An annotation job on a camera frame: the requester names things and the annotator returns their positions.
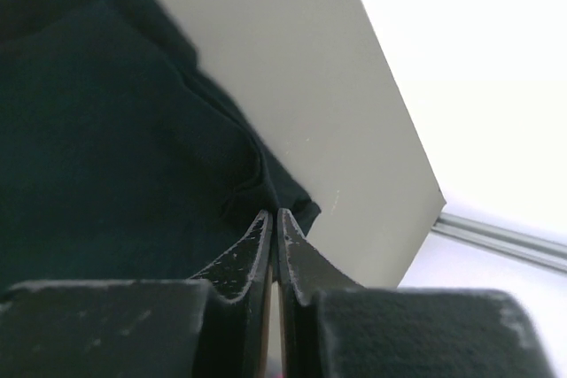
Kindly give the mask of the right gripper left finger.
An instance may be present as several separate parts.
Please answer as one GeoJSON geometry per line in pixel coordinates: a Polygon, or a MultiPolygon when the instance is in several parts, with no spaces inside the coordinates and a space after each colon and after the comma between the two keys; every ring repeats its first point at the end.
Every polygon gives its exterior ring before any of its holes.
{"type": "Polygon", "coordinates": [[[182,280],[27,281],[1,296],[4,377],[261,377],[273,221],[182,280]]]}

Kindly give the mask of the black t shirt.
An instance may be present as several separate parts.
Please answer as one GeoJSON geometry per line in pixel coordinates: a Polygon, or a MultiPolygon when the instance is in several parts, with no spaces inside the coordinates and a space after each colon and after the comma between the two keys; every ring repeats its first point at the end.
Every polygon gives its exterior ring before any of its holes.
{"type": "Polygon", "coordinates": [[[1,284],[179,279],[320,207],[156,0],[1,0],[1,284]]]}

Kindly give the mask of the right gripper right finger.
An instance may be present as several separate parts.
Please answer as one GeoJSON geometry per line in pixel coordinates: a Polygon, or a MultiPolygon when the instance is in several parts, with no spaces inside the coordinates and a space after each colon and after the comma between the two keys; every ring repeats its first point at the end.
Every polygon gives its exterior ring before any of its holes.
{"type": "Polygon", "coordinates": [[[549,377],[522,306],[492,289],[366,288],[277,214],[287,377],[549,377]]]}

